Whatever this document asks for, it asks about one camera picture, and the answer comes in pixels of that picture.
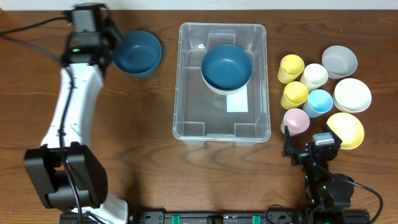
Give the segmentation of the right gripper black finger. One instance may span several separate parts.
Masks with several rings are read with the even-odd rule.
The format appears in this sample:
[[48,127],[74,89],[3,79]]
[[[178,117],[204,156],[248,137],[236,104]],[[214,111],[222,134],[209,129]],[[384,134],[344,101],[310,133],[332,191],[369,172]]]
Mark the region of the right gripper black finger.
[[282,155],[284,157],[291,156],[294,153],[294,145],[292,143],[292,139],[289,132],[289,127],[285,125],[284,127],[285,139],[284,139],[284,148],[282,151]]
[[330,133],[333,136],[335,141],[335,145],[341,146],[342,140],[341,138],[327,125],[326,121],[322,123],[322,130],[324,133]]

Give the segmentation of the light blue cup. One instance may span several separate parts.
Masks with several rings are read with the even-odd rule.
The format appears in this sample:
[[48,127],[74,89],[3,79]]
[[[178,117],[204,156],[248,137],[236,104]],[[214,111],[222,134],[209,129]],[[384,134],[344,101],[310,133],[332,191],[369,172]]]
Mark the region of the light blue cup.
[[316,118],[327,112],[333,107],[333,98],[325,90],[313,90],[303,105],[303,110],[309,118]]

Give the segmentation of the pink cup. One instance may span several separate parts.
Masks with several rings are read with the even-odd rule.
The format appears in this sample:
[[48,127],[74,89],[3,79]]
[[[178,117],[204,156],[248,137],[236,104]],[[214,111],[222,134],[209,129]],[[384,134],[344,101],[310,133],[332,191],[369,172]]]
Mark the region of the pink cup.
[[303,133],[310,126],[310,118],[304,110],[293,108],[288,110],[281,122],[280,130],[285,134],[285,127],[288,127],[290,136]]

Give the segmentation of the blue bowl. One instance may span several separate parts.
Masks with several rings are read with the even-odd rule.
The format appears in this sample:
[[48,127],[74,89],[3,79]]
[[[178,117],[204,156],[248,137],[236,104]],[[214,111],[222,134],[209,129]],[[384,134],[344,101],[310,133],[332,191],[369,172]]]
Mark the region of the blue bowl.
[[147,78],[156,72],[162,58],[158,38],[146,31],[129,32],[113,50],[113,63],[122,72],[136,78]]
[[235,45],[219,45],[209,50],[201,63],[201,74],[211,86],[234,90],[252,77],[253,65],[249,55]]

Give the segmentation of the cream bowl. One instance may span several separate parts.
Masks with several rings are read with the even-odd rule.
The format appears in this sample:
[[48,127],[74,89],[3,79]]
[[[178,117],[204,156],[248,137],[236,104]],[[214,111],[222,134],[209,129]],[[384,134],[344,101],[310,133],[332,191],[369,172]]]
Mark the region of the cream bowl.
[[205,82],[206,86],[207,86],[212,92],[214,92],[214,93],[216,93],[216,94],[218,94],[218,95],[232,95],[232,94],[235,94],[235,93],[237,93],[238,91],[242,90],[244,87],[246,87],[246,85],[248,84],[248,82],[246,82],[243,86],[241,86],[241,87],[239,87],[239,88],[237,88],[237,89],[234,89],[234,90],[221,90],[221,89],[219,89],[219,88],[215,88],[215,87],[211,86],[210,83],[207,82],[207,81],[205,80],[205,77],[204,77],[203,75],[202,75],[202,79],[203,79],[203,81]]

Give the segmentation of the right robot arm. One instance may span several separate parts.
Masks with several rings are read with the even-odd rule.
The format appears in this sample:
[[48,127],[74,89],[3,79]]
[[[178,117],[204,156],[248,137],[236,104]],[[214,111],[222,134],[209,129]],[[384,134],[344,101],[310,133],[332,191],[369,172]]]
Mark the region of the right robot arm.
[[284,126],[282,155],[291,158],[293,166],[302,166],[305,172],[305,193],[313,205],[302,213],[303,223],[344,223],[344,209],[351,206],[354,187],[350,177],[333,174],[328,170],[341,147],[342,140],[323,123],[323,132],[313,136],[305,149],[294,149],[289,127]]

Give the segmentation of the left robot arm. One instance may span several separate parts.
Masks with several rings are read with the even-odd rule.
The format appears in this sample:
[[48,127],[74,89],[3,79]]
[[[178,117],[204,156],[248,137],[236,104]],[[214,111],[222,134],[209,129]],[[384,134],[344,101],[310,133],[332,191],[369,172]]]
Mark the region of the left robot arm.
[[50,127],[24,166],[45,208],[73,212],[74,223],[127,223],[128,204],[108,189],[104,167],[90,149],[91,124],[111,54],[123,37],[109,17],[70,16],[61,87]]

